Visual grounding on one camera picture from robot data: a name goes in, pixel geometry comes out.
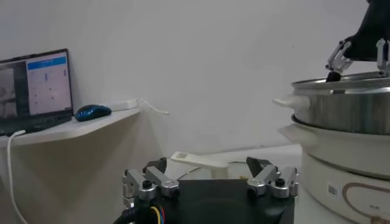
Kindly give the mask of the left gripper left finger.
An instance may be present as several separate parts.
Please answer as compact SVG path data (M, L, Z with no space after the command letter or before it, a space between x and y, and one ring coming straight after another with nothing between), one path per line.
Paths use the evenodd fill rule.
M136 169L126 169L122 175L124 206L130 208L136 197L141 201L152 201L157 198L157 192L165 198L179 198L179 182L165 175L166 167L167 158L162 157L149 161L141 172Z

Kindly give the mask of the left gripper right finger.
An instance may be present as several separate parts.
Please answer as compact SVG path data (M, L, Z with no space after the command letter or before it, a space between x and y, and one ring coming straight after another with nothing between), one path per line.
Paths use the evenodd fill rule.
M299 194L299 174L295 167L279 169L266 159L246 158L246 164L252 174L247 180L247 194L258 198L267 192L274 198L297 197Z

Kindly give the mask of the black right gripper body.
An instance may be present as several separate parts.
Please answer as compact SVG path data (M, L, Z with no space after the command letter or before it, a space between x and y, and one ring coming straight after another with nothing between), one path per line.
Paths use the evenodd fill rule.
M370 0L359 29L345 39L351 45L344 56L353 61L376 61L381 39L389 40L389 0Z

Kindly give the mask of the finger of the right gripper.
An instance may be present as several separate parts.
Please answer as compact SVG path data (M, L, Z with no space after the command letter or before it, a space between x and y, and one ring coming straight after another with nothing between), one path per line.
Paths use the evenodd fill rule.
M377 68L382 77L389 77L389 40L377 42Z
M340 81L342 73L353 63L351 59L344 56L351 45L350 41L342 40L331 53L325 65L325 68L329 70L326 82Z

